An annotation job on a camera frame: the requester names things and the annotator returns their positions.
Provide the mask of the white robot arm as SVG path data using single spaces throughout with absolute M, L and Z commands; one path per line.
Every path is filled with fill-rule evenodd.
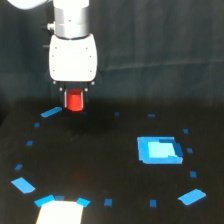
M 55 82 L 92 82 L 98 56 L 94 35 L 89 28 L 90 0 L 7 0 L 20 10 L 31 10 L 53 2 L 54 21 L 49 45 L 49 73 Z

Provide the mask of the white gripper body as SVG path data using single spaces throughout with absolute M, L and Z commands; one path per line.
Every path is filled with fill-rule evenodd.
M 56 82 L 91 82 L 98 66 L 94 36 L 67 40 L 51 37 L 49 48 L 49 73 Z

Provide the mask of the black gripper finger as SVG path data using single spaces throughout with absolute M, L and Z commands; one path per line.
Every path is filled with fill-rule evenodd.
M 67 102 L 67 89 L 64 90 L 64 108 L 68 108 L 68 102 Z
M 85 101 L 86 101 L 86 93 L 85 90 L 82 90 L 82 110 L 85 108 Z

